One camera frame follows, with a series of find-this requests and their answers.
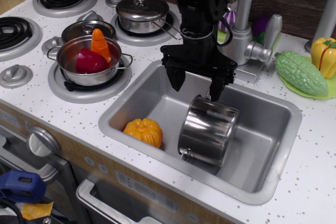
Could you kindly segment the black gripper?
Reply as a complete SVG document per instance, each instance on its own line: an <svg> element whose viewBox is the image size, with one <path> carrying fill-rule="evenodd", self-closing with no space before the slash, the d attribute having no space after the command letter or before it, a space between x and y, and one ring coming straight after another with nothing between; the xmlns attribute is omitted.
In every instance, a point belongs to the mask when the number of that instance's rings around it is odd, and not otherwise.
<svg viewBox="0 0 336 224"><path fill-rule="evenodd" d="M181 35L181 45L164 45L160 48L162 64L172 88L179 92L185 81L185 73L195 73L212 79L209 94L212 102L218 101L225 86L234 82L237 63L219 52L217 28L206 35L193 34L184 28Z"/></svg>

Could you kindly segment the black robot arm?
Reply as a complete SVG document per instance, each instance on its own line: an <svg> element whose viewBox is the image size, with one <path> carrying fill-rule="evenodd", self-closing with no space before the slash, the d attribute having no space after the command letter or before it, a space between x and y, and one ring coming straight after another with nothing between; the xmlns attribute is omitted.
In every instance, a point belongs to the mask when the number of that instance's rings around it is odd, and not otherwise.
<svg viewBox="0 0 336 224"><path fill-rule="evenodd" d="M222 55L219 47L228 46L233 33L222 44L217 41L218 24L229 27L223 18L227 0L176 0L182 15L181 45L162 46L162 64L174 90L179 91L187 72L211 78L209 98L215 102L224 87L233 83L237 63Z"/></svg>

